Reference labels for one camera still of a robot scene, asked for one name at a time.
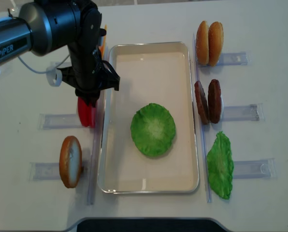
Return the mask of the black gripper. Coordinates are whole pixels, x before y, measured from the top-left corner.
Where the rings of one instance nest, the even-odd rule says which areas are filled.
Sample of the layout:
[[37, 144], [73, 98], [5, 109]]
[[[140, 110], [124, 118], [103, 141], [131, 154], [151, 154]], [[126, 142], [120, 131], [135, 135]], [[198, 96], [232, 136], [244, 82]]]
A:
[[67, 45], [71, 67], [60, 68], [62, 81], [75, 88], [75, 94], [86, 102], [95, 102], [100, 92], [119, 90], [120, 76], [112, 65], [102, 59], [99, 42], [106, 35], [101, 29], [101, 14], [88, 14], [79, 37]]

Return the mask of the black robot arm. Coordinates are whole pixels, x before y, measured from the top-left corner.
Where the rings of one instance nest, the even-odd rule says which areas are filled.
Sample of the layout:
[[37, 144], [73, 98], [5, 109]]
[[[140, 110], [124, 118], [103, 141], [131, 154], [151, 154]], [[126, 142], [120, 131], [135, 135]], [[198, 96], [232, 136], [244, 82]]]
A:
[[101, 57], [102, 15], [90, 0], [36, 0], [24, 4], [18, 16], [0, 21], [0, 65], [25, 53], [44, 56], [63, 46], [71, 66], [54, 71], [75, 89], [86, 104], [94, 105], [100, 92], [119, 90], [120, 77]]

